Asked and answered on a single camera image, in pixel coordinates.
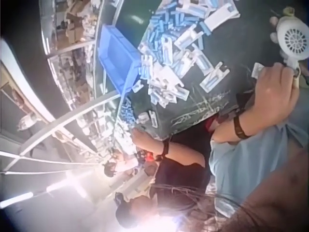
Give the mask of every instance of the dark green work table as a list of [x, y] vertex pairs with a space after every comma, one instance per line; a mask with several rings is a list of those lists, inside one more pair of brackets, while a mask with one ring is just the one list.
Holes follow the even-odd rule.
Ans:
[[[159, 104], [150, 103], [147, 86], [138, 93], [129, 93], [135, 116], [153, 110], [156, 112], [159, 128], [151, 123], [145, 129], [153, 136], [166, 138], [197, 124], [210, 117], [218, 110], [235, 104], [236, 93], [254, 87], [251, 78], [253, 65], [256, 62], [270, 66], [282, 62], [279, 46], [270, 40], [274, 28], [269, 19], [272, 16], [282, 17], [286, 6], [295, 8], [295, 15], [306, 22], [306, 4], [293, 0], [240, 0], [235, 1], [240, 18], [230, 19], [214, 30], [211, 36], [204, 38], [203, 52], [215, 66], [223, 62], [230, 73], [210, 92], [206, 93], [199, 84], [204, 79], [202, 72], [195, 65], [182, 79], [184, 88], [190, 91], [187, 101], [178, 100], [177, 104], [169, 103], [166, 109]], [[116, 27], [128, 40], [138, 46], [153, 11], [156, 11], [160, 0], [126, 0], [120, 12]], [[134, 21], [132, 15], [138, 16], [143, 23]]]

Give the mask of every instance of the bracelet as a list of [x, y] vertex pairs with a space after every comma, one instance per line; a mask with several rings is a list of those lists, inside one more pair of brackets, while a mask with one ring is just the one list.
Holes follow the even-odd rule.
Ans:
[[163, 141], [163, 152], [161, 157], [164, 158], [169, 153], [169, 139]]
[[250, 136], [246, 135], [243, 129], [241, 128], [240, 122], [239, 122], [239, 116], [234, 117], [233, 120], [234, 120], [235, 134], [237, 135], [237, 137], [239, 137], [242, 140], [248, 139]]

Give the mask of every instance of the black shirt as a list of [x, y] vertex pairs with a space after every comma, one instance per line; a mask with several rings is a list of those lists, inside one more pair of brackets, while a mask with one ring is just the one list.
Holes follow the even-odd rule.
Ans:
[[198, 194], [205, 193], [209, 180], [209, 168], [197, 163], [183, 166], [164, 158], [155, 175], [154, 185], [160, 215], [177, 216], [190, 210], [198, 201]]

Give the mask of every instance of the watch strap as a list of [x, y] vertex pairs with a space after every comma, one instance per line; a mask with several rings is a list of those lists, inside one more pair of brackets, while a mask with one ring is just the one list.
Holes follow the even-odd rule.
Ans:
[[239, 116], [234, 117], [233, 120], [234, 120], [234, 130], [237, 137], [239, 137], [242, 140], [248, 139], [250, 136], [246, 135], [243, 129], [241, 128]]

